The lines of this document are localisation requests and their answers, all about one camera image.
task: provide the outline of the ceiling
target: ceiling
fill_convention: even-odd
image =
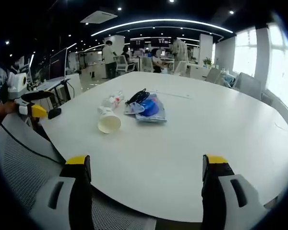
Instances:
[[[117,18],[101,24],[80,22],[100,7],[116,14]],[[222,37],[234,36],[239,30],[270,21],[266,5],[254,0],[174,0],[173,3],[169,0],[1,0],[0,10],[4,12],[0,16],[0,55],[4,60],[6,57],[12,60],[31,55],[34,51],[37,57],[44,59],[74,43],[77,45],[72,51],[75,48],[85,50],[116,33],[126,36],[125,42],[129,42],[130,38],[141,34],[144,37],[161,36],[161,33],[163,36],[182,37],[184,34],[186,38],[198,40],[200,33],[210,32],[217,42]],[[120,27],[91,37],[91,34],[115,25],[165,18],[211,23],[234,33],[194,23],[150,22]],[[10,41],[8,46],[5,44],[7,40]]]

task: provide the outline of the black cable wire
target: black cable wire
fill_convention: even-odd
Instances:
[[[132,98],[130,98],[130,100],[127,101],[126,104],[130,104],[132,102],[137,102],[138,104],[140,104],[149,96],[149,94],[149,92],[146,92],[146,89],[143,89],[137,92]]]
[[[72,87],[72,91],[73,91],[73,98],[75,98],[75,89]]]
[[[26,145],[24,145],[23,143],[21,143],[16,137],[14,137],[7,129],[6,127],[4,127],[3,124],[1,124],[1,127],[4,129],[5,132],[7,132],[18,144],[20,144],[21,146],[23,146],[25,149],[29,150],[30,152],[36,154],[37,156],[40,156],[40,157],[43,157],[43,158],[46,158],[48,160],[51,160],[59,165],[64,165],[63,163],[60,163],[58,161],[55,161],[54,159],[50,158],[50,157],[47,157],[47,156],[44,156],[42,154],[39,154],[37,152],[35,152],[34,150],[30,149],[29,147],[27,147]]]

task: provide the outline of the white paper cup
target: white paper cup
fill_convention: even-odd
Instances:
[[[98,129],[103,133],[114,133],[120,128],[120,119],[115,113],[107,107],[99,107],[100,118],[98,121]]]

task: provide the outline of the potted plant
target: potted plant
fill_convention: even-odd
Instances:
[[[207,58],[203,60],[204,64],[209,68],[211,69],[211,66],[212,66],[212,60],[211,58]]]

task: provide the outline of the round table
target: round table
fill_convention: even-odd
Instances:
[[[103,134],[97,108],[122,90],[130,99],[147,88],[164,104],[168,122],[138,123],[115,113],[121,128]],[[92,185],[140,212],[201,222],[203,155],[226,158],[267,203],[288,185],[288,125],[274,108],[243,93],[201,80],[132,72],[96,86],[61,106],[42,125],[65,159],[88,154]]]

